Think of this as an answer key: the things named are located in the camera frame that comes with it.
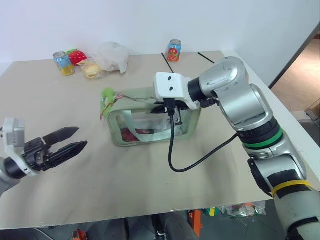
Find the white plastic bag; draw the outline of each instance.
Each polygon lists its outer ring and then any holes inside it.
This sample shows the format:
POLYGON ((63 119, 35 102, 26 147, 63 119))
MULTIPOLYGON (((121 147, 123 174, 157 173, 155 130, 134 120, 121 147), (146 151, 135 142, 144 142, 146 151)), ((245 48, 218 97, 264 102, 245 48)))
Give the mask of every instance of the white plastic bag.
POLYGON ((129 60, 129 50, 115 42, 104 42, 96 53, 90 54, 100 68, 105 71, 125 73, 129 60))
POLYGON ((226 211, 232 217, 249 217, 255 215, 266 215, 266 201, 254 201, 237 205, 227 205, 219 208, 222 213, 226 211))

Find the green ring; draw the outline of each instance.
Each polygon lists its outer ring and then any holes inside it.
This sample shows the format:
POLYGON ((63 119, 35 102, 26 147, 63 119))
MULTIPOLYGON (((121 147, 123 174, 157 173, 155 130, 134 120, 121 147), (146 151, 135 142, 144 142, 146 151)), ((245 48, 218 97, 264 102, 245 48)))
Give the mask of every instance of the green ring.
POLYGON ((273 144, 274 142, 276 142, 277 140, 279 140, 279 138, 282 137, 282 129, 279 128, 279 131, 271 138, 269 138, 268 140, 265 140, 265 141, 262 141, 262 142, 258 142, 258 143, 243 143, 246 147, 248 148, 262 148, 262 147, 265 147, 265 146, 268 146, 270 144, 273 144))

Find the blue soda can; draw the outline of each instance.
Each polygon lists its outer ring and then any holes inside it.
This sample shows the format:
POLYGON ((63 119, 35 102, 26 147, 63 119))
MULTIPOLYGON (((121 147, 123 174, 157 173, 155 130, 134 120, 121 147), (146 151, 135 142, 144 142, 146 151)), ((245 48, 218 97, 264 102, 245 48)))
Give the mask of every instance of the blue soda can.
POLYGON ((62 75, 68 76, 75 73, 75 66, 64 51, 58 51, 53 54, 53 60, 62 75))

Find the white wall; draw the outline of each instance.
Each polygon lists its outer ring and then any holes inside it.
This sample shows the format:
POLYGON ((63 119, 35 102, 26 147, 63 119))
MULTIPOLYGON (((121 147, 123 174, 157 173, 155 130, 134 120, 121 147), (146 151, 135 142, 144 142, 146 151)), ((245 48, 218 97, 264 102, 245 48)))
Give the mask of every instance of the white wall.
POLYGON ((0 62, 107 41, 160 53, 177 38, 185 52, 235 49, 269 83, 319 22, 319 9, 319 0, 5 1, 0 62))
POLYGON ((320 22, 319 0, 279 0, 249 7, 252 24, 236 50, 269 86, 320 22))
POLYGON ((11 64, 12 62, 0 62, 0 77, 5 73, 11 64))

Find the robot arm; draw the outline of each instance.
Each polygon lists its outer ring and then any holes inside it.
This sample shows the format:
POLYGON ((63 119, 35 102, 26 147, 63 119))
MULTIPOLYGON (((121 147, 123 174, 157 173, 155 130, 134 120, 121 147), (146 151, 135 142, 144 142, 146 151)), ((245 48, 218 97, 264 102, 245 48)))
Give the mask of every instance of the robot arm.
POLYGON ((25 123, 16 118, 6 118, 1 128, 4 152, 9 156, 0 157, 0 197, 20 183, 26 176, 35 176, 78 155, 87 141, 71 143, 57 152, 50 152, 52 145, 70 138, 78 127, 65 127, 43 137, 25 143, 25 123))
POLYGON ((193 80, 158 72, 154 87, 159 101, 183 101, 192 110, 218 102, 250 157, 248 164, 257 185, 274 198, 288 237, 319 236, 320 193, 306 181, 304 162, 260 89, 248 83, 240 59, 226 57, 193 80))

